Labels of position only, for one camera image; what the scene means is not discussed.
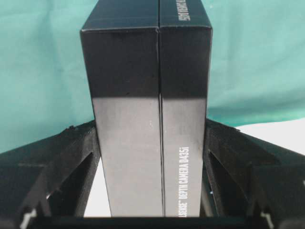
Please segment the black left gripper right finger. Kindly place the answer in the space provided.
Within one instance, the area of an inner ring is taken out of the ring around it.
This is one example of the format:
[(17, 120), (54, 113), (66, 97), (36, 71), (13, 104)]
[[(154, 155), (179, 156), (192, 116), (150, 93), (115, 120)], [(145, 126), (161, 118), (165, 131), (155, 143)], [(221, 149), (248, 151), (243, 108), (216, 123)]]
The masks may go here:
[(203, 163), (205, 215), (305, 215), (304, 155), (207, 119)]

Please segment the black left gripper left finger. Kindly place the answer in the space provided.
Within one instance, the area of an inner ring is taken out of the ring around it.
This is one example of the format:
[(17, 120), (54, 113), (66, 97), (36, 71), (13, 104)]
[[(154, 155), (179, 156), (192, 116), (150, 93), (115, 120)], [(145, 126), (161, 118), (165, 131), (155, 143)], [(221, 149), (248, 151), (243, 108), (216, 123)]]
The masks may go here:
[(83, 216), (100, 159), (95, 122), (0, 155), (0, 215)]

